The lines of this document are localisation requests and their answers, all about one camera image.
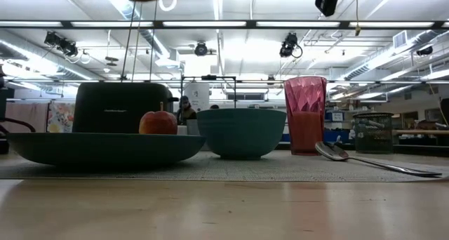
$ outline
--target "wooden table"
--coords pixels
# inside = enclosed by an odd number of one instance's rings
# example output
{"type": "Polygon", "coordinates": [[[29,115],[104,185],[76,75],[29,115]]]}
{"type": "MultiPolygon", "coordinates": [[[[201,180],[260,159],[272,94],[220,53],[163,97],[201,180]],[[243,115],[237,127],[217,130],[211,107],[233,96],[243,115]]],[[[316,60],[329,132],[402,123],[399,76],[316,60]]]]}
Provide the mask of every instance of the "wooden table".
{"type": "Polygon", "coordinates": [[[0,180],[2,239],[446,240],[449,184],[0,180]]]}

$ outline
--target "silver spoon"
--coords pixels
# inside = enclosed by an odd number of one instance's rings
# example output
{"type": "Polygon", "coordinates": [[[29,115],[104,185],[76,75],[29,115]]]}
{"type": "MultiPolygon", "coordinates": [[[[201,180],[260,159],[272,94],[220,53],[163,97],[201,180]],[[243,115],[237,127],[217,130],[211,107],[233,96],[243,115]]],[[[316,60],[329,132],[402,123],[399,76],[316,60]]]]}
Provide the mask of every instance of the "silver spoon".
{"type": "Polygon", "coordinates": [[[383,167],[385,169],[396,171],[399,173],[405,173],[409,175],[419,176],[419,177],[438,177],[441,173],[433,173],[428,171],[420,171],[410,168],[405,168],[401,166],[392,166],[389,164],[379,163],[376,161],[371,161],[367,159],[362,159],[358,157],[349,156],[342,148],[332,145],[327,142],[318,142],[315,144],[315,149],[319,154],[331,159],[333,161],[347,161],[348,159],[353,159],[357,161],[362,161],[363,163],[372,164],[375,166],[383,167]]]}

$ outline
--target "red apple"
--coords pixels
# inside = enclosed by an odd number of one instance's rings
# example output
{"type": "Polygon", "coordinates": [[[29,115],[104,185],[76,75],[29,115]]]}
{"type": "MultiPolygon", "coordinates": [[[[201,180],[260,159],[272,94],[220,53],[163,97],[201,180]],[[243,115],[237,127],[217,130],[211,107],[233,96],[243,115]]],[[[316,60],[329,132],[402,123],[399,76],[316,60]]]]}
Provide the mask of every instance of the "red apple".
{"type": "Polygon", "coordinates": [[[176,117],[163,110],[161,102],[161,111],[148,112],[140,120],[139,134],[177,134],[176,117]]]}

